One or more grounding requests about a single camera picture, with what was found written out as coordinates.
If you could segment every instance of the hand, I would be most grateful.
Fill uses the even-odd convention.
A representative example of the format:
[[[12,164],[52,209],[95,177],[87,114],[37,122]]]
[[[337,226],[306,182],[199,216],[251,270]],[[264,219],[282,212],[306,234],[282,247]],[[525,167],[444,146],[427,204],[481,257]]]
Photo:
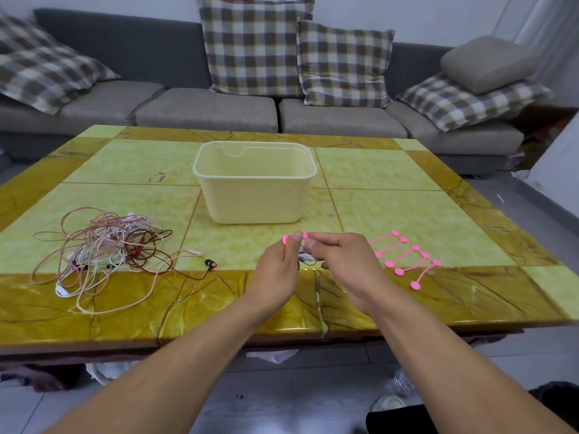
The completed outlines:
[[[356,233],[308,233],[306,246],[329,269],[352,303],[369,315],[376,295],[394,286],[364,236]]]
[[[296,231],[287,245],[279,240],[265,248],[259,258],[255,273],[245,289],[245,295],[264,305],[268,313],[284,306],[295,291],[298,281],[298,253],[302,243],[301,231]]]

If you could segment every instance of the shoe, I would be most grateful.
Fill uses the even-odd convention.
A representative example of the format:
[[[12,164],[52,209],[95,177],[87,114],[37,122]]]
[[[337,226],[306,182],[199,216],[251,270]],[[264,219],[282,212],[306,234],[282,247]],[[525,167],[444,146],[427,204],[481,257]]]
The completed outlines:
[[[370,413],[377,413],[378,411],[395,410],[397,408],[404,408],[406,404],[398,396],[384,395],[380,396],[370,408]]]

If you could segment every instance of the cream plastic container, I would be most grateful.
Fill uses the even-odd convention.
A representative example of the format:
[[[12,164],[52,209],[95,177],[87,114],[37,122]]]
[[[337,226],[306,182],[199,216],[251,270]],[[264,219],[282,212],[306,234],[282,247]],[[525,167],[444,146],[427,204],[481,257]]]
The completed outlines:
[[[209,214],[221,224],[296,222],[317,172],[298,143],[208,142],[193,164]]]

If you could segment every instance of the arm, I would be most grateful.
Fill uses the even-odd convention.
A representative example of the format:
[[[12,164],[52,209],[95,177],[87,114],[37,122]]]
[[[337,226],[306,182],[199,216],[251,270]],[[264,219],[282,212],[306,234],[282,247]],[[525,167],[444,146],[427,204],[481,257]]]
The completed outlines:
[[[573,433],[566,423],[393,284],[364,236],[308,233],[306,245],[369,315],[438,431]]]
[[[268,247],[242,297],[106,386],[46,433],[188,433],[248,338],[290,299],[302,233]]]

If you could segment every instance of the pillow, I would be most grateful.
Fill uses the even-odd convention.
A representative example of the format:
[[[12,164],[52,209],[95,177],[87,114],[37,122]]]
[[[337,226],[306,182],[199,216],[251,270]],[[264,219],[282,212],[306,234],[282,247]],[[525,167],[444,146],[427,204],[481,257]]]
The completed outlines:
[[[298,79],[298,20],[314,0],[198,0],[207,63],[218,93],[303,97]]]
[[[96,81],[119,79],[32,21],[0,18],[0,94],[56,114]]]
[[[440,60],[442,72],[474,94],[525,79],[539,67],[532,50],[494,36],[479,36]]]
[[[384,72],[394,30],[343,30],[298,23],[299,82],[304,105],[386,107]]]
[[[521,81],[487,94],[474,95],[442,73],[411,86],[396,99],[447,132],[489,120],[547,97],[548,88]]]

